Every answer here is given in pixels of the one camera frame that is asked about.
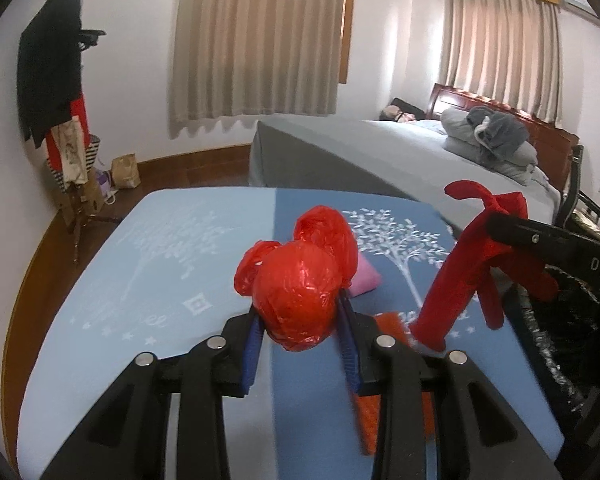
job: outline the pink cushion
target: pink cushion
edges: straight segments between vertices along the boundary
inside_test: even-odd
[[[358,270],[351,280],[351,286],[349,287],[349,294],[352,298],[374,290],[378,285],[382,283],[382,276],[380,273],[373,268],[368,260],[358,253]]]

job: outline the black coat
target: black coat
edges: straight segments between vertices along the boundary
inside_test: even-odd
[[[80,0],[47,0],[20,37],[18,110],[37,148],[52,126],[71,120],[80,97]]]

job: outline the beige curtain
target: beige curtain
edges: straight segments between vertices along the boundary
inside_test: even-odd
[[[557,7],[542,0],[445,0],[445,5],[440,83],[560,127]]]
[[[177,121],[335,112],[344,0],[180,0]]]

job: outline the paper bag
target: paper bag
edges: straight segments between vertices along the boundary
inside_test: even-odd
[[[136,154],[119,156],[111,161],[111,177],[118,189],[138,187],[140,184],[140,173],[136,163]]]

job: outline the red plastic bag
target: red plastic bag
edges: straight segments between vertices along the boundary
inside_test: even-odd
[[[311,242],[331,254],[340,266],[344,278],[342,286],[351,285],[358,269],[358,244],[339,211],[325,205],[309,209],[296,221],[294,240]]]
[[[299,352],[333,331],[336,295],[356,273],[358,247],[346,220],[326,206],[302,215],[294,238],[257,242],[238,265],[234,288],[253,298],[274,341]]]

